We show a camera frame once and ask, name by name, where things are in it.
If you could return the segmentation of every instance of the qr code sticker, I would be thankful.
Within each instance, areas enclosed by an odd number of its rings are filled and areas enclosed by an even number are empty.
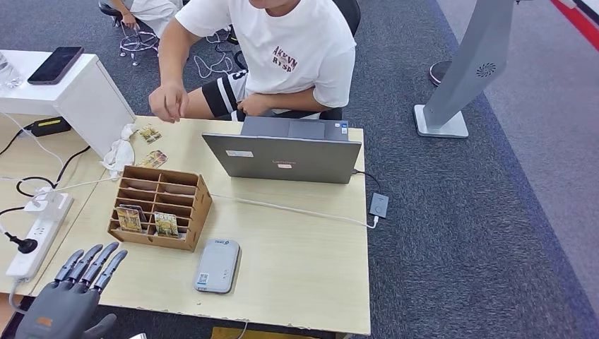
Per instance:
[[[198,279],[198,284],[206,285],[208,283],[208,276],[209,276],[209,274],[207,274],[207,273],[200,273],[200,278]]]

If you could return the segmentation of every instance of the smartphone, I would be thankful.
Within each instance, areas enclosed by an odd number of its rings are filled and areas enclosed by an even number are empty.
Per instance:
[[[27,79],[32,85],[56,85],[83,53],[83,47],[58,47]]]

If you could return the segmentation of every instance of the robotic hand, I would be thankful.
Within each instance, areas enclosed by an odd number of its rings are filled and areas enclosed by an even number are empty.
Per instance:
[[[100,252],[102,245],[92,247],[81,260],[79,258],[83,255],[83,250],[75,252],[62,266],[54,281],[46,285],[35,298],[18,327],[16,339],[101,338],[112,327],[117,316],[109,314],[88,330],[85,326],[100,301],[100,294],[127,251],[117,253],[93,287],[92,284],[118,246],[118,242],[106,246],[93,263],[92,260]]]

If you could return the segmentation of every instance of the man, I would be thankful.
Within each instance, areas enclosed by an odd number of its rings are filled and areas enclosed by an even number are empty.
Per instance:
[[[189,94],[183,67],[201,37],[233,24],[249,72]],[[160,87],[152,112],[164,121],[214,119],[241,112],[322,112],[346,106],[355,41],[331,0],[192,0],[165,30],[159,47]]]
[[[123,24],[137,28],[136,18],[150,26],[154,34],[162,37],[169,21],[183,7],[183,0],[102,0],[123,15]]]

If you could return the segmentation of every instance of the printed text on t-shirt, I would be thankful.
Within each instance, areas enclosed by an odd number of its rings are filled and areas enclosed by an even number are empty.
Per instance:
[[[279,65],[282,69],[286,70],[287,72],[293,72],[293,70],[297,66],[297,61],[295,61],[295,58],[292,58],[291,56],[287,55],[287,53],[285,53],[285,51],[283,51],[279,46],[275,48],[275,50],[273,51],[273,55],[273,63]]]

